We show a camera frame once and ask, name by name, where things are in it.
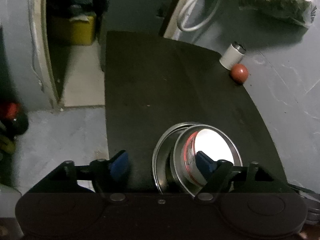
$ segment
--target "white hose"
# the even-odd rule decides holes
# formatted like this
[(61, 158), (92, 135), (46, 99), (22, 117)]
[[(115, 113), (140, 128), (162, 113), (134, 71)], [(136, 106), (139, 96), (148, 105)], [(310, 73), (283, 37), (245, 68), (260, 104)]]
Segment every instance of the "white hose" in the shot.
[(208, 22), (210, 22), (210, 20), (212, 19), (212, 17), (215, 15), (221, 0), (217, 0), (216, 6), (214, 7), (214, 9), (212, 10), (212, 12), (209, 14), (209, 16), (203, 20), (201, 23), (199, 23), (196, 26), (193, 27), (189, 27), (189, 28), (185, 28), (184, 26), (182, 26), (182, 18), (186, 12), (186, 10), (195, 2), (196, 0), (188, 0), (186, 2), (186, 4), (183, 6), (183, 8), (181, 9), (178, 18), (177, 18), (177, 26), (178, 28), (183, 31), (183, 32), (193, 32), (196, 31), (198, 29), (200, 29), (201, 27), (203, 27), (204, 25), (206, 25)]

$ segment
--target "yellow box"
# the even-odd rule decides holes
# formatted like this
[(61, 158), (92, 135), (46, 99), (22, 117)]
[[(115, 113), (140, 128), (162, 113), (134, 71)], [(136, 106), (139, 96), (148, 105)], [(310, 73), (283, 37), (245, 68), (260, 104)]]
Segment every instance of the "yellow box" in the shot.
[(48, 36), (70, 45), (91, 45), (95, 37), (96, 16), (81, 15), (70, 19), (51, 16)]

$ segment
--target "orange ball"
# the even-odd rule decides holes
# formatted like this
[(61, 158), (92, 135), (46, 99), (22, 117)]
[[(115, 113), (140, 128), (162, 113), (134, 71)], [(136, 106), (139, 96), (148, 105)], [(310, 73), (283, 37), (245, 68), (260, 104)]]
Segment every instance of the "orange ball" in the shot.
[(248, 78), (249, 71), (242, 64), (235, 64), (230, 71), (231, 78), (238, 84), (242, 85)]

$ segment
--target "white container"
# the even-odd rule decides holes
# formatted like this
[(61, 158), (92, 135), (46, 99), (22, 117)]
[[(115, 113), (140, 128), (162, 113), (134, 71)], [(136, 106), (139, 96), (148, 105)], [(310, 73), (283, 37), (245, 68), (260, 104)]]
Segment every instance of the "white container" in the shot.
[(223, 56), (220, 58), (220, 63), (226, 69), (231, 70), (231, 68), (239, 63), (244, 57), (246, 50), (245, 48), (237, 42), (233, 42)]

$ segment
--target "black table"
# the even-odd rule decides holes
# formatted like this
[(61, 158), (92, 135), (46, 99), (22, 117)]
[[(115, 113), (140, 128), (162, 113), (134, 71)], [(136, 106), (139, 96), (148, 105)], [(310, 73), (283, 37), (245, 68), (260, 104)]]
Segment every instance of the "black table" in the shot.
[(269, 132), (243, 86), (235, 84), (217, 52), (142, 33), (108, 32), (105, 72), (110, 157), (125, 149), (132, 163), (129, 189), (154, 189), (153, 149), (179, 122), (225, 132), (244, 165), (257, 161), (286, 181)]

